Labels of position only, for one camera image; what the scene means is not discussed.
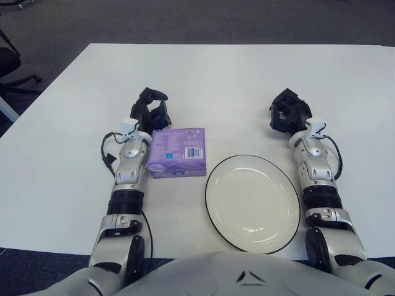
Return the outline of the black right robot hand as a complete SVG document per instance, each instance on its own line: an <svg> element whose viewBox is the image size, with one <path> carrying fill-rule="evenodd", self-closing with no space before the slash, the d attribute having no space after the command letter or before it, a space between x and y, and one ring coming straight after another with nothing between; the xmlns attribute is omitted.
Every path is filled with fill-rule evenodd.
<svg viewBox="0 0 395 296"><path fill-rule="evenodd" d="M306 130L306 120L312 117L309 105L288 88L273 100L270 114L270 127L291 136Z"/></svg>

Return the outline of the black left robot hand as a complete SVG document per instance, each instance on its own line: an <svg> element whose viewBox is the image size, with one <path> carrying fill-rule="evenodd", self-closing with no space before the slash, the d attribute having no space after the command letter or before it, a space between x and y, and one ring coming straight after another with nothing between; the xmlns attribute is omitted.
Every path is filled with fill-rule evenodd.
<svg viewBox="0 0 395 296"><path fill-rule="evenodd" d="M172 124L165 103L167 100L167 95L160 91L151 88L142 91L130 113L130 117L138 121L139 131L152 135L154 130L162 130ZM149 110L148 105L153 101L159 101L160 104Z"/></svg>

